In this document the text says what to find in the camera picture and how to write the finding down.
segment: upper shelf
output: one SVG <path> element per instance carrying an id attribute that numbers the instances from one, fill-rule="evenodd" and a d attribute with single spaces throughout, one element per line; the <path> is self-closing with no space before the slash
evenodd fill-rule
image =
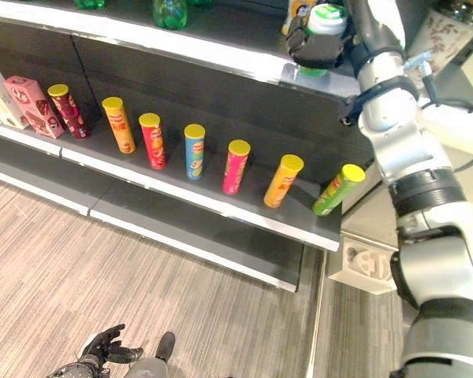
<path id="1" fill-rule="evenodd" d="M 147 50 L 300 90 L 341 98 L 359 93 L 348 66 L 320 78 L 300 75 L 285 53 L 280 17 L 220 5 L 190 7 L 188 26 L 166 31 L 154 26 L 151 3 L 114 0 L 104 9 L 81 11 L 71 0 L 57 1 L 56 8 L 45 0 L 0 1 L 0 20 Z"/>

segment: store shelf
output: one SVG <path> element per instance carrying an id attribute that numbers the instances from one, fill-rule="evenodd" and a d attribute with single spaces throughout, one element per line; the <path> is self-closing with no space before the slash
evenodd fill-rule
<path id="1" fill-rule="evenodd" d="M 36 150 L 45 152 L 50 155 L 59 157 L 61 155 L 61 147 L 55 143 L 51 143 L 46 140 L 39 138 L 39 135 L 32 129 L 26 128 L 19 130 L 11 128 L 9 126 L 3 126 L 0 124 L 0 137 L 14 141 L 16 143 L 24 144 Z"/>
<path id="2" fill-rule="evenodd" d="M 70 0 L 28 4 L 0 1 L 0 21 L 36 27 L 162 54 L 253 80 L 347 97 L 359 93 L 349 65 L 322 78 L 302 76 L 285 53 L 282 17 L 214 4 L 189 9 L 181 31 L 156 28 L 151 2 L 109 2 L 81 11 Z"/>
<path id="3" fill-rule="evenodd" d="M 113 178 L 0 139 L 0 180 L 88 215 Z"/>
<path id="4" fill-rule="evenodd" d="M 9 130 L 0 125 L 0 136 L 9 138 Z M 32 130 L 15 131 L 39 141 L 49 138 L 32 133 Z M 65 133 L 49 143 L 61 149 L 61 156 L 79 165 L 87 166 L 146 189 L 179 198 L 203 207 L 223 217 L 230 217 L 333 252 L 338 250 L 340 240 L 341 211 L 336 209 L 328 217 L 317 217 L 311 204 L 320 195 L 317 183 L 297 179 L 285 197 L 281 207 L 269 209 L 263 204 L 263 196 L 274 172 L 249 164 L 244 173 L 240 192 L 229 196 L 222 193 L 222 177 L 226 156 L 206 151 L 203 178 L 189 180 L 184 168 L 184 145 L 166 141 L 168 164 L 165 169 L 150 168 L 145 146 L 136 138 L 137 150 L 130 155 L 122 154 L 106 120 L 101 120 L 86 140 L 75 140 Z"/>
<path id="5" fill-rule="evenodd" d="M 296 291 L 303 249 L 298 242 L 122 181 L 111 185 L 90 216 Z"/>

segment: pink chip can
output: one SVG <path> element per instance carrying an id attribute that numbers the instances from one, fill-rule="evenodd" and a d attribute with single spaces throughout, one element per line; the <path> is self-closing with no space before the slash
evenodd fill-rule
<path id="1" fill-rule="evenodd" d="M 235 195 L 238 192 L 249 152 L 251 145 L 244 140 L 236 139 L 228 145 L 228 160 L 222 184 L 222 191 L 227 195 Z"/>

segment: white outlet box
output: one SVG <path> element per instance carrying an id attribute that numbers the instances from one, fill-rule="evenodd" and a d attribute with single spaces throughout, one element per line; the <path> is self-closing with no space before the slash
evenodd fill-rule
<path id="1" fill-rule="evenodd" d="M 344 234 L 340 248 L 337 254 L 329 254 L 327 276 L 331 280 L 375 295 L 396 290 L 389 263 L 395 250 Z"/>

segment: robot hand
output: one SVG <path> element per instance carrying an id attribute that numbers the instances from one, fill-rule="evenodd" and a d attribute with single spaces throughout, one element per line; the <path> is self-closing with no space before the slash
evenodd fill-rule
<path id="1" fill-rule="evenodd" d="M 125 325 L 119 324 L 100 332 L 83 349 L 77 362 L 62 366 L 47 378 L 107 378 L 110 370 L 103 368 L 106 362 L 129 364 L 137 361 L 142 356 L 142 348 L 125 348 L 121 346 L 120 340 L 112 341 L 119 337 L 123 329 Z"/>

